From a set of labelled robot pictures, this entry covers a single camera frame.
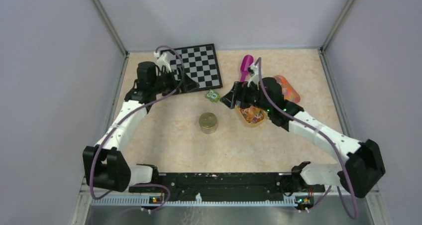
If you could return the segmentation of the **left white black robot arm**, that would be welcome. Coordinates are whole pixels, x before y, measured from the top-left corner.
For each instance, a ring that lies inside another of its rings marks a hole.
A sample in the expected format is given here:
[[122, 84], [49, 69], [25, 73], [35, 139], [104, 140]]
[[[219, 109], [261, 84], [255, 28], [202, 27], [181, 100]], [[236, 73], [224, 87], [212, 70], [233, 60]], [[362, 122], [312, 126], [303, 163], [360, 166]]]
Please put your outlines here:
[[159, 178], [151, 165], [130, 167], [123, 156], [138, 124], [148, 114], [153, 104], [170, 95], [195, 90], [198, 82], [189, 77], [182, 66], [172, 69], [146, 61], [138, 64], [137, 79], [125, 95], [122, 108], [105, 135], [95, 146], [83, 151], [86, 182], [92, 191], [101, 188], [123, 192], [135, 184], [148, 192], [159, 187]]

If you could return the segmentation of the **clear plastic cup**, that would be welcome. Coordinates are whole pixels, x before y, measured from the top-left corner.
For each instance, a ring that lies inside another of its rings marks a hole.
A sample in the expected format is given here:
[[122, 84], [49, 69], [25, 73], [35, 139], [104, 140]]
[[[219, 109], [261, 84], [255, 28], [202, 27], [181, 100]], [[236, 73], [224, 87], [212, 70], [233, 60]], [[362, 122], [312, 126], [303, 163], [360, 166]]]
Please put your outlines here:
[[215, 124], [202, 124], [202, 123], [200, 123], [199, 126], [200, 126], [200, 129], [201, 129], [201, 132], [203, 132], [205, 134], [214, 133], [218, 128], [217, 123], [215, 123]]

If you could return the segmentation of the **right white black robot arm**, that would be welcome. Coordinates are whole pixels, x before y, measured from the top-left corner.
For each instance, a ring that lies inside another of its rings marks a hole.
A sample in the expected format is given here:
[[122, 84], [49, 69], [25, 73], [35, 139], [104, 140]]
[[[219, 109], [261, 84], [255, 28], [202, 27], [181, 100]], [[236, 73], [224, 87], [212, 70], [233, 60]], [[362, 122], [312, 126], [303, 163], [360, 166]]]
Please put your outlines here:
[[254, 106], [264, 110], [270, 121], [287, 132], [299, 135], [336, 159], [336, 164], [304, 162], [292, 185], [305, 191], [311, 185], [342, 186], [357, 198], [364, 198], [386, 173], [378, 143], [344, 135], [311, 116], [298, 104], [284, 98], [276, 79], [262, 82], [234, 82], [220, 101], [228, 108]]

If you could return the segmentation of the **magenta plastic scoop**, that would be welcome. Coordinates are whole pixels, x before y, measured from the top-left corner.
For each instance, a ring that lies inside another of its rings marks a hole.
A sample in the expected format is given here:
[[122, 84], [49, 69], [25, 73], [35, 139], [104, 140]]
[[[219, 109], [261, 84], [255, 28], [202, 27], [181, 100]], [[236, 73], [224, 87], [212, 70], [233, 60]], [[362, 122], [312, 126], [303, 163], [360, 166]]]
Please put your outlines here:
[[241, 76], [239, 79], [240, 82], [244, 82], [246, 80], [247, 76], [249, 75], [248, 68], [253, 63], [254, 63], [254, 58], [252, 55], [247, 54], [243, 57], [242, 63], [240, 65], [240, 72], [241, 72]]

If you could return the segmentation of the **white round lid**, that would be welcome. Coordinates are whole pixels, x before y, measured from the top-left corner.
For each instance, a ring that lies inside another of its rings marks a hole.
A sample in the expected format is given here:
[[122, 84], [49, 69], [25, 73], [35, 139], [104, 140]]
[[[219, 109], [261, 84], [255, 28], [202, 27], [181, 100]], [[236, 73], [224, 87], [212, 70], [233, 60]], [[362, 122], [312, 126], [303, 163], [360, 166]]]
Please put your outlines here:
[[205, 112], [199, 117], [199, 125], [204, 129], [212, 129], [217, 126], [218, 120], [214, 113]]

